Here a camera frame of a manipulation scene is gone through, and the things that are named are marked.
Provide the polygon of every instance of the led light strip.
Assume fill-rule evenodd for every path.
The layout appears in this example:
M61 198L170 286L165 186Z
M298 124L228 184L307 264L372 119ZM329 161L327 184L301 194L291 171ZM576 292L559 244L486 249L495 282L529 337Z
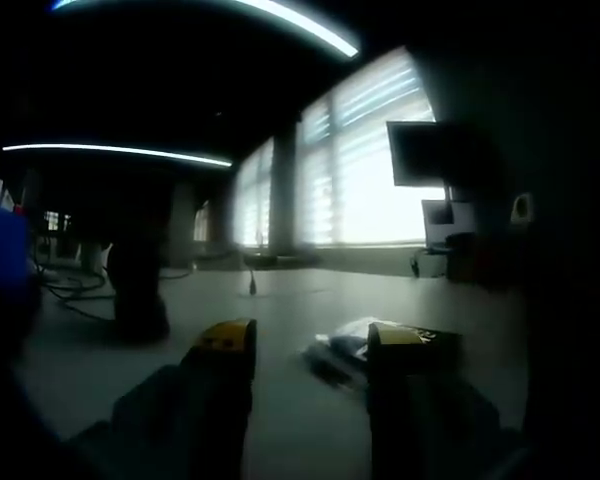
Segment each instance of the led light strip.
M40 149L69 149L69 150L98 150L102 152L117 152L117 153L133 153L136 155L149 155L152 157L171 158L173 160L185 160L187 162L203 163L207 165L215 165L218 167L229 168L231 162L223 160L213 160L211 158L195 157L192 155L182 155L180 153L159 152L157 150L145 150L142 148L127 148L127 147L107 147L104 145L76 145L70 143L36 143L32 145L14 145L11 147L3 147L5 152L14 150L40 150Z
M80 0L59 0L53 7L52 10L58 10L59 8L66 7L72 3L76 3ZM347 57L352 58L358 54L358 49L351 45L349 42L338 36L331 30L323 27L319 23L311 20L304 15L280 5L279 3L272 2L271 0L224 0L234 1L236 3L242 3L253 8L257 8L270 15L278 17L285 22L289 22L306 32L318 37L324 42L328 43L332 47L336 48L340 52L344 53Z

